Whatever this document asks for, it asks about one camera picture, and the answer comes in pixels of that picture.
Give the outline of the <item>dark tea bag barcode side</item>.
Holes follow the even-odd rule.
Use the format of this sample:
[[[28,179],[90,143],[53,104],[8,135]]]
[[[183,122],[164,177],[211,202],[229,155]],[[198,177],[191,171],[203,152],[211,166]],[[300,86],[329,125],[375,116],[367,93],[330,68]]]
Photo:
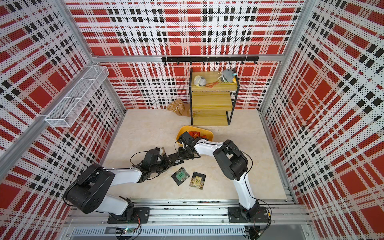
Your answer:
[[[176,159],[174,162],[174,166],[181,165],[184,163],[184,160]]]

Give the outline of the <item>red tea bag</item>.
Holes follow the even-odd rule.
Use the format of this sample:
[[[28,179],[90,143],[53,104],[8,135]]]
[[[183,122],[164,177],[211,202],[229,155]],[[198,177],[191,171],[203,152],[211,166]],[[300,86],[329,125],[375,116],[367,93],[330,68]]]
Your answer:
[[[190,135],[191,137],[193,137],[194,139],[197,139],[197,138],[207,139],[207,136],[206,136],[206,135],[202,135],[201,132],[190,131],[190,132],[189,132],[189,135]]]

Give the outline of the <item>dark oolong tea bag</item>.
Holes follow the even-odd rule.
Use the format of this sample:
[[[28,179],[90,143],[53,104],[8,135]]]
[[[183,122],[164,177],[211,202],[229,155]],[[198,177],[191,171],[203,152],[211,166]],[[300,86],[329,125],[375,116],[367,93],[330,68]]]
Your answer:
[[[160,156],[161,156],[162,158],[165,158],[165,157],[167,156],[164,147],[160,148],[159,153],[160,153]]]

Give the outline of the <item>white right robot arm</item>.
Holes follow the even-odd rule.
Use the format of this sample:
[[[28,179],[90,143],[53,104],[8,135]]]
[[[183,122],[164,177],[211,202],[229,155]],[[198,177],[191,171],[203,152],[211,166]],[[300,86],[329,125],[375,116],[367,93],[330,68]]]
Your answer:
[[[241,151],[233,141],[211,142],[205,138],[193,138],[188,132],[184,132],[177,143],[182,146],[170,155],[171,160],[193,160],[201,156],[215,158],[223,174],[233,181],[239,197],[240,208],[254,215],[260,206],[259,201],[254,196],[249,182],[248,164],[250,157]]]

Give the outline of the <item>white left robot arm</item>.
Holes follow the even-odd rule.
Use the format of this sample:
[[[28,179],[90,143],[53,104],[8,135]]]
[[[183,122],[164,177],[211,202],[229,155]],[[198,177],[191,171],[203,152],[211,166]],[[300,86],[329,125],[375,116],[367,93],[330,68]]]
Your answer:
[[[167,156],[163,148],[144,151],[144,159],[128,168],[104,168],[99,164],[89,166],[65,191],[65,204],[80,209],[84,214],[92,212],[122,216],[129,211],[132,202],[108,194],[110,187],[122,184],[139,184],[160,175],[175,164],[177,154]]]

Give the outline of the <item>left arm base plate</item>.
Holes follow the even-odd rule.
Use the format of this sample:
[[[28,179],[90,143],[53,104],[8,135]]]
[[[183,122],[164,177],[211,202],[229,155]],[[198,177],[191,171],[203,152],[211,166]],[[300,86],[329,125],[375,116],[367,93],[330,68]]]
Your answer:
[[[128,207],[121,215],[110,214],[108,224],[146,224],[150,208]]]

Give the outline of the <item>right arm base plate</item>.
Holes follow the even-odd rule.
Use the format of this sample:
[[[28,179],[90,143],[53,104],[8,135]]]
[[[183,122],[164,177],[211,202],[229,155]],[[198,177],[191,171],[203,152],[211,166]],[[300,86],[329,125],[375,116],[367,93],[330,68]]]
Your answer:
[[[265,207],[246,210],[242,207],[228,207],[230,223],[268,223],[269,214]]]

